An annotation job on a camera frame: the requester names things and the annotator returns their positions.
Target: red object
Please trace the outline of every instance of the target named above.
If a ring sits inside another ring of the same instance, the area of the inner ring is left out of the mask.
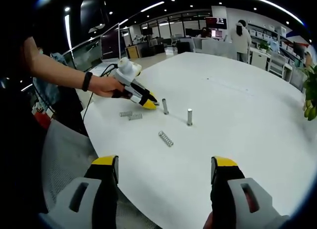
[[[46,113],[42,114],[40,112],[36,112],[34,117],[43,128],[49,129],[49,126],[51,124],[51,119]]]

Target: glass railing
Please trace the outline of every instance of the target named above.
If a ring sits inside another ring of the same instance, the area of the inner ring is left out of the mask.
[[[118,26],[112,26],[106,32],[86,40],[63,54],[67,65],[87,72],[107,60],[125,56],[124,39],[118,35]]]

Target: white shirt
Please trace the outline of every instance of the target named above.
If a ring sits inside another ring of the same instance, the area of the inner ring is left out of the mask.
[[[237,52],[248,53],[248,46],[251,44],[251,36],[249,31],[242,26],[242,35],[237,35],[236,28],[230,32],[231,40]]]

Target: black ceiling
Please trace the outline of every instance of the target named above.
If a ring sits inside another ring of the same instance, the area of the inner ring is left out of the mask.
[[[63,21],[64,8],[66,6],[71,8],[70,14],[73,12],[78,12],[80,10],[80,5],[83,0],[52,0],[45,7],[42,7],[37,11],[38,22],[40,23],[42,19],[51,19],[51,23]],[[257,7],[256,13],[265,15],[269,18],[277,20],[283,24],[286,21],[289,21],[288,25],[292,30],[297,31],[303,38],[306,40],[312,39],[317,40],[316,37],[316,12],[314,11],[314,1],[313,0],[270,0],[271,2],[285,8],[286,10],[292,12],[297,17],[299,17],[305,24],[301,25],[298,21],[287,15],[286,13],[280,11],[277,8],[274,8],[265,3],[255,1],[255,0],[98,0],[100,6],[104,9],[104,16],[106,22],[106,27],[121,22],[127,18],[127,21],[124,26],[130,26],[135,24],[136,21],[138,24],[145,22],[151,18],[156,18],[163,16],[167,13],[179,12],[183,10],[190,9],[201,9],[207,8],[210,9],[212,5],[218,5],[219,2],[222,2],[222,5],[231,8],[243,9],[248,11],[253,11],[254,7]],[[165,3],[154,7],[148,11],[140,12],[142,9],[155,4],[157,2],[164,1]],[[91,26],[98,25],[101,20],[96,18],[92,19]]]

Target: woman with long hair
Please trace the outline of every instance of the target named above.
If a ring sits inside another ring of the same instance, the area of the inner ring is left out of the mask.
[[[246,22],[239,20],[236,24],[236,28],[230,32],[232,43],[237,51],[237,60],[241,62],[248,62],[248,49],[251,44],[251,36],[249,31],[245,28]]]

